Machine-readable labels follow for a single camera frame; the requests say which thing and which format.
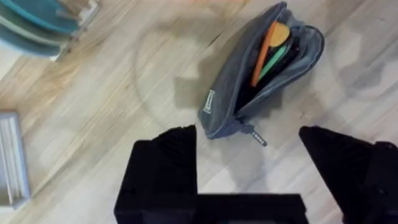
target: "pencil case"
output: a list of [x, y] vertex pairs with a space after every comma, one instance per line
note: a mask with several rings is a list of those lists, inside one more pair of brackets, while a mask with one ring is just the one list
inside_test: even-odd
[[[267, 106], [265, 100], [268, 97], [304, 76], [318, 62], [325, 45], [322, 33], [296, 20], [286, 7], [286, 2], [280, 2], [244, 27], [245, 32], [223, 65], [198, 112], [209, 139], [242, 132], [251, 134], [266, 146], [264, 138], [248, 122]], [[264, 34], [274, 21], [287, 25], [291, 36], [298, 39], [298, 55], [280, 73], [274, 75], [267, 85], [241, 103], [239, 99], [242, 95], [247, 95], [248, 89], [245, 86], [252, 76]]]

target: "green pen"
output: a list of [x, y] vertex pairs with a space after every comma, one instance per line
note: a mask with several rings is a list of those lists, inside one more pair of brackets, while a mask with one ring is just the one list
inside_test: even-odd
[[269, 72], [269, 70], [279, 61], [281, 56], [284, 55], [286, 51], [286, 45], [278, 49], [278, 51], [269, 59], [268, 63], [264, 68], [261, 70], [259, 81]]

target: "pouch label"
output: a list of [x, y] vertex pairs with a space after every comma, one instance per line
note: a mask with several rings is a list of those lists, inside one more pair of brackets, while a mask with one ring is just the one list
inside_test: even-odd
[[213, 90], [210, 90], [209, 95], [207, 96], [207, 100], [206, 100], [205, 107], [204, 107], [203, 111], [208, 114], [211, 113], [211, 102], [213, 101], [213, 97], [214, 97], [215, 93], [216, 92], [214, 92]]

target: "orange pen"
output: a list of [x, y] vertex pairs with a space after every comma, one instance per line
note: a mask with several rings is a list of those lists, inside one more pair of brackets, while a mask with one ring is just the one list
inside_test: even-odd
[[276, 21], [274, 21], [271, 24], [271, 27], [269, 28], [269, 30], [266, 34], [266, 38], [264, 39], [264, 42], [262, 43], [259, 58], [257, 59], [256, 67], [254, 69], [254, 73], [253, 73], [253, 76], [251, 79], [251, 86], [253, 86], [253, 87], [256, 87], [256, 85], [259, 81], [260, 72], [261, 72], [262, 66], [264, 65], [264, 62], [266, 61], [269, 44], [271, 42], [271, 37], [274, 33], [275, 26], [276, 26]]

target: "wooden floor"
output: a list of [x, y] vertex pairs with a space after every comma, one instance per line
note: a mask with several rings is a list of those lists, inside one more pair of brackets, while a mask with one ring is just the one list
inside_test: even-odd
[[398, 143], [398, 1], [288, 1], [325, 34], [321, 60], [253, 120], [268, 147], [243, 134], [209, 141], [197, 109], [234, 34], [276, 2], [102, 0], [59, 63], [1, 47], [0, 108], [20, 115], [33, 199], [0, 223], [116, 223], [133, 143], [192, 123], [200, 192], [300, 193], [310, 223], [341, 223], [298, 130]]

